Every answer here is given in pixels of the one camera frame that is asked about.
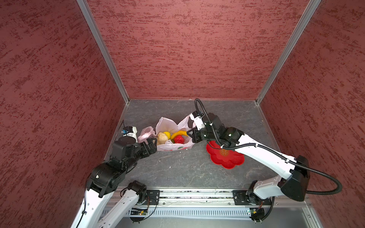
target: wire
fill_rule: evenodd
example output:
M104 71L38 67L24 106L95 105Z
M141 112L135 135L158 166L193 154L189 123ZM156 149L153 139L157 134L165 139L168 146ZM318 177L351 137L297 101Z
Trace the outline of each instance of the wire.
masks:
M265 220L269 216L269 214L271 213L271 211L272 211L272 209L274 207L274 200L275 200L275 197L273 196L272 199L271 199L271 206L270 206L268 212L266 213L266 215L262 219L258 219L258 220L256 220L256 222L261 222L261 221Z
M80 220L79 220L79 222L78 222L78 224L77 224L76 228L78 228L78 226L80 225L81 219L82 219L82 217L84 216L85 211L86 211L86 189L87 189L87 183L86 183L86 185L85 185L85 190L84 190L84 210L83 210L83 211L82 211L82 213L81 213L81 218L80 218Z
M258 209L256 211L260 210L261 207L262 207L262 201L261 201L261 205L258 207Z
M337 187L333 190L330 190L330 191L309 191L307 190L306 193L307 194L314 194L314 195L332 195L332 194L336 194L336 193L339 193L342 191L342 184L339 180L337 180L336 178L332 177L331 175L327 174L327 173L324 173L324 172L321 172L321 171L318 171L318 170L315 170L315 169L312 169L312 168L309 168L309 167L306 167L305 165L301 165L301 164L298 164L296 162L293 162L289 159L287 159L285 156L283 156L282 154L276 152L275 150L271 149L270 147L267 147L267 146L264 146L264 145L261 145L261 144L256 144L256 143L245 143L245 144L241 144L241 145L238 145L238 146L234 146L234 147L226 147L225 145L223 145L221 142L220 142L220 139L217 135L217 132L216 132L216 129L214 129L214 126L212 124L212 121L209 119L209 116L207 114L207 111L205 110L204 108L204 105L203 103L201 102L200 99L195 99L195 108L197 111L199 111L199 109L197 108L197 103L200 104L201 106L201 109L203 110L203 113L204 115L207 117L208 119L208 123L209 125L211 126L212 128L212 131L213 131L213 135L214 135L214 138L216 140L216 143L222 148L222 149L226 149L226 150L236 150L236 149L239 149L239 148L243 148L243 147L247 147L247 146L257 146L257 147L260 147L262 149L265 149L271 153L273 153L274 155L278 156L279 158L281 158L282 160L294 165L294 166L297 166L299 168L302 168L302 169L305 169L305 170L308 170L308 171L311 171L311 172L314 172L316 174L319 174L321 176L324 176L328 179L330 179L331 181L333 181Z
M157 208L157 200L155 200L154 198L151 198L151 200L154 200L155 202L156 202L156 206L155 206L155 209L153 210L153 212L149 215L149 216L147 216L146 218L144 218L144 219L142 219L141 221L143 221L143 220L146 220L146 219L148 219L151 215L153 215L153 213L155 213L155 210L156 210L156 208Z
M128 187L125 187L124 189L122 189L122 190L120 191L120 197L121 197L121 198L122 198L122 197L124 196L124 194L126 193L127 188L128 188Z

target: marble floor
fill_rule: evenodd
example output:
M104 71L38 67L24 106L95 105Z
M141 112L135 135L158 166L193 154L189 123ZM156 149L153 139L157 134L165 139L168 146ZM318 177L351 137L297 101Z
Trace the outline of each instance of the marble floor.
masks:
M256 141L276 148L253 101L203 101L203 104L207 112L219 116L226 127L238 128ZM179 123L194 110L193 100L131 100L124 123L136 126L139 136L143 128L155 128L160 117ZM210 160L205 147L206 141L202 141L191 150L158 151L139 160L137 167L126 175L120 186L138 180L149 188L248 188L253 180L277 175L248 156L245 156L244 164L225 169Z

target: red flower-shaped plate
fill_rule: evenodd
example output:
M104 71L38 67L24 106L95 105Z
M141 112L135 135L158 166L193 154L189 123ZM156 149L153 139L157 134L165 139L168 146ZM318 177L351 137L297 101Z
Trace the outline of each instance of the red flower-shaped plate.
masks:
M235 166L245 162L245 156L233 150L221 149L215 141L207 144L207 152L214 164L222 165L226 169L233 169Z

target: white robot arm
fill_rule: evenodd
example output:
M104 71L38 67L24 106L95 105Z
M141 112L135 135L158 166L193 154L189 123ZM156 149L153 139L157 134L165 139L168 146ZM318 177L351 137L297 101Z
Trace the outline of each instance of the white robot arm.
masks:
M195 107L196 111L190 118L196 126L187 132L194 143L214 140L220 146L216 149L235 150L250 156L278 174L268 180L253 181L246 194L239 195L241 202L259 205L263 200L273 197L271 201L273 205L275 196L286 195L293 200L303 201L306 193L328 195L342 190L342 185L337 179L309 168L308 160L303 156L294 158L282 154L234 127L226 128L216 115L205 111L199 99L195 100ZM134 181L128 185L119 202L98 221L105 205L125 175L137 165L139 159L157 151L156 138L147 139L147 143L136 143L135 127L125 127L122 132L123 137L113 144L110 160L97 166L91 173L86 184L85 198L71 228L114 228L134 205L146 200L146 185ZM329 178L337 184L336 189L324 192L307 191L309 172ZM262 219L252 219L262 221L269 215L271 209L272 206Z

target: plastic bag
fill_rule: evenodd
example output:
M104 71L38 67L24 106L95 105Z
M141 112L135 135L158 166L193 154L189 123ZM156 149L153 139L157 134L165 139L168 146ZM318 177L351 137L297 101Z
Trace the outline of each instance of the plastic bag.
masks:
M190 128L188 127L189 116L185 117L179 124L176 124L173 120L161 117L158 124L156 125L156 131L153 130L153 127L146 127L142 129L141 135L137 138L138 143L147 142L148 138L157 137L156 133L168 131L171 134L179 130L188 131ZM185 139L185 143L174 143L174 144L161 144L157 145L157 151L173 151L173 150L184 150L191 149L194 145L193 139L188 136L182 136Z

